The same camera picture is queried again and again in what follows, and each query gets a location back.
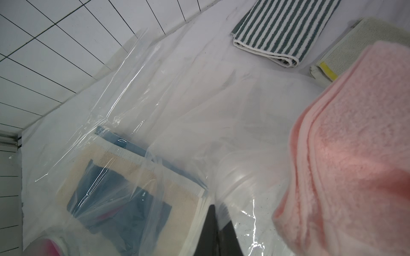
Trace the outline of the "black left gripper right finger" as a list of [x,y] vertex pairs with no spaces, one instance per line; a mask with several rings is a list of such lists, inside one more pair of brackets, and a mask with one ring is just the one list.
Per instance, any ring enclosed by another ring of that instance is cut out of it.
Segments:
[[232,221],[218,231],[220,256],[243,256]]

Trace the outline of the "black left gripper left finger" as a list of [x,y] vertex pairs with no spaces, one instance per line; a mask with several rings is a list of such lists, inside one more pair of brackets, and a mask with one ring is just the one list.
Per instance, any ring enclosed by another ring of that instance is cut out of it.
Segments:
[[210,205],[194,256],[218,256],[218,225],[216,209]]

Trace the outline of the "blue and beige towel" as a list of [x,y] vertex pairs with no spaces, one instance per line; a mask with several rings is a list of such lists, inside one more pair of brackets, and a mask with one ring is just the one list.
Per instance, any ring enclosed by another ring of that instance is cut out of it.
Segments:
[[69,216],[97,239],[97,254],[191,256],[206,215],[205,184],[98,126],[57,192]]

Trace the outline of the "clear plastic vacuum bag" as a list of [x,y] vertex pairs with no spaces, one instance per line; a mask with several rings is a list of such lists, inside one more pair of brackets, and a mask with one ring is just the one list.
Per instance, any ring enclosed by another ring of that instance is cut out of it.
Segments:
[[292,254],[271,217],[288,186],[291,127],[321,88],[217,59],[214,43],[186,55],[190,33],[153,43],[139,32],[116,71],[24,132],[23,255],[108,256],[56,200],[98,126],[202,181],[207,212],[215,206],[218,231],[232,221],[244,256]]

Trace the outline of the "pink towel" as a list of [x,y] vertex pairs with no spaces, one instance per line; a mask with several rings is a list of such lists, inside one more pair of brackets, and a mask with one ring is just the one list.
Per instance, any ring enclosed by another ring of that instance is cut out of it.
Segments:
[[297,256],[410,253],[410,49],[379,41],[297,119],[272,220]]

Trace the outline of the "green white striped towel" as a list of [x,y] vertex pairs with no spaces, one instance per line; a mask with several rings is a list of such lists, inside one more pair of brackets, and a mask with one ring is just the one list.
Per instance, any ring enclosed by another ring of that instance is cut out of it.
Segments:
[[297,67],[339,4],[335,0],[258,0],[231,32],[233,44],[282,67]]

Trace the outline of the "pale yellow folded towel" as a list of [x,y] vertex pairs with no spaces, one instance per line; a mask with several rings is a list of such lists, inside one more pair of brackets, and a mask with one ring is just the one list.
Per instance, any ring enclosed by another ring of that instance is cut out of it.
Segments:
[[310,67],[310,75],[326,88],[347,71],[365,48],[377,41],[410,45],[410,32],[374,17],[365,17]]

